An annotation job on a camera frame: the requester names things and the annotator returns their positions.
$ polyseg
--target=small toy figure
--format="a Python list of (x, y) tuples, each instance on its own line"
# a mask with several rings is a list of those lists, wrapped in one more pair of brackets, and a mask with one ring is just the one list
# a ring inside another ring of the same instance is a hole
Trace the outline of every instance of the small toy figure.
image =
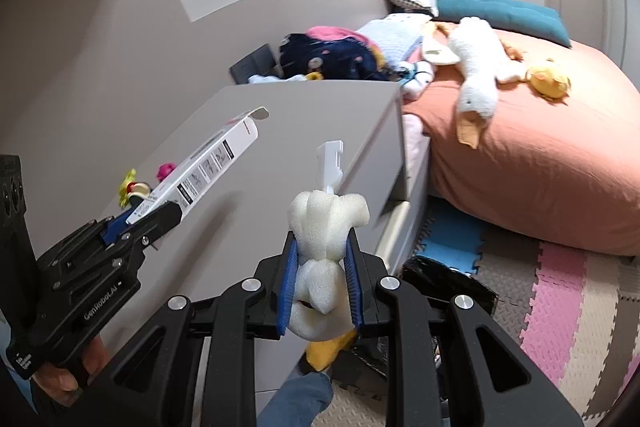
[(127, 174), (125, 174), (124, 179), (122, 180), (122, 183), (120, 184), (120, 187), (118, 188), (118, 195), (120, 197), (120, 207), (122, 209), (124, 209), (127, 206), (127, 203), (129, 203), (129, 198), (127, 198), (127, 193), (128, 193), (128, 188), (129, 185), (134, 183), (136, 181), (136, 170), (135, 169), (131, 169), (130, 171), (127, 172)]
[(158, 168), (158, 172), (156, 173), (156, 179), (159, 183), (162, 181), (173, 171), (175, 171), (175, 163), (163, 163)]
[(308, 73), (306, 74), (307, 80), (324, 80), (324, 75), (321, 73), (322, 58), (314, 57), (309, 61)]

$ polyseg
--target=stuffed animal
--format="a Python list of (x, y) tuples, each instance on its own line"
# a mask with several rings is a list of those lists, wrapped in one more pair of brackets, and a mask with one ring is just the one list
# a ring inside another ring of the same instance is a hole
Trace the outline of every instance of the stuffed animal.
[(322, 58), (314, 57), (309, 61), (308, 71), (306, 74), (307, 80), (324, 80), (324, 75), (321, 73), (322, 69)]
[(431, 84), (434, 76), (433, 66), (425, 60), (410, 64), (400, 62), (399, 70), (402, 94), (410, 100), (417, 100), (421, 93)]
[(557, 102), (569, 94), (571, 79), (552, 58), (527, 70), (525, 80), (533, 89), (551, 102)]
[[(433, 66), (452, 66), (459, 63), (460, 57), (433, 38), (436, 29), (441, 29), (440, 24), (442, 23), (436, 24), (430, 21), (422, 27), (422, 58)], [(441, 29), (441, 31), (448, 37), (449, 28), (445, 25), (443, 28), (444, 30)]]
[(507, 57), (489, 23), (478, 17), (464, 18), (449, 35), (449, 47), (458, 57), (465, 77), (456, 105), (458, 141), (478, 148), (484, 128), (494, 116), (499, 82), (521, 80), (524, 64)]
[[(446, 37), (449, 37), (449, 34), (456, 28), (456, 24), (452, 22), (438, 22), (433, 24), (434, 30), (439, 30)], [(509, 44), (503, 39), (498, 40), (500, 41), (500, 44), (502, 44), (504, 53), (509, 57), (509, 60), (516, 60), (517, 62), (522, 62), (524, 60), (524, 52), (521, 49)]]

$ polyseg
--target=dresser drawer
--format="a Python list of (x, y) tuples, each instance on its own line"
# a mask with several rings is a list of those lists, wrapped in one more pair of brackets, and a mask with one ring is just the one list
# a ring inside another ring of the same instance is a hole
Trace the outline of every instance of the dresser drawer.
[(385, 214), (385, 230), (376, 248), (376, 255), (385, 262), (389, 273), (400, 271), (411, 255), (415, 237), (424, 221), (428, 197), (429, 143), (425, 137), (424, 155), (415, 177), (409, 179), (408, 201), (400, 201)]
[(380, 124), (340, 186), (340, 194), (361, 194), (370, 221), (357, 230), (360, 249), (373, 253), (385, 231), (385, 205), (406, 198), (404, 142), (399, 101), (390, 104)]
[(260, 391), (259, 393), (255, 394), (255, 415), (256, 416), (258, 416), (262, 412), (262, 409), (267, 407), (269, 400), (273, 398), (273, 396), (277, 392), (278, 391)]

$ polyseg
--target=gray dresser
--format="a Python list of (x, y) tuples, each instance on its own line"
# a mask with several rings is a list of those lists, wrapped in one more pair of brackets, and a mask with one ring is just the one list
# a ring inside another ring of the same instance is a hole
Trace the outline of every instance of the gray dresser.
[[(260, 259), (281, 253), (289, 229), (287, 207), (300, 191), (318, 188), (316, 148), (328, 140), (344, 142), (338, 194), (357, 192), (369, 205), (370, 224), (357, 231), (363, 251), (375, 253), (383, 245), (391, 268), (408, 254), (406, 245), (410, 248), (412, 239), (407, 234), (415, 235), (408, 220), (412, 213), (409, 208), (395, 209), (402, 202), (409, 204), (408, 188), (415, 181), (407, 180), (404, 169), (401, 106), (393, 83), (225, 87), (136, 166), (138, 179), (153, 181), (159, 165), (180, 163), (227, 120), (261, 105), (270, 116), (257, 121), (257, 141), (165, 238), (159, 251), (146, 250), (139, 273), (141, 290), (103, 331), (111, 349), (124, 345), (169, 297), (182, 294), (197, 300), (219, 295), (252, 276)], [(402, 216), (394, 216), (394, 211)], [(117, 212), (114, 200), (105, 214)], [(388, 234), (394, 238), (385, 238)], [(258, 410), (286, 379), (305, 344), (290, 332), (279, 342), (256, 342)]]

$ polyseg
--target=leg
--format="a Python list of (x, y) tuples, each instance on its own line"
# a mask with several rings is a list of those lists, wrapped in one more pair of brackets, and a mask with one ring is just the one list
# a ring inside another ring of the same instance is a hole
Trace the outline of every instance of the leg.
[(257, 427), (310, 427), (332, 399), (334, 388), (324, 373), (292, 378), (258, 415)]

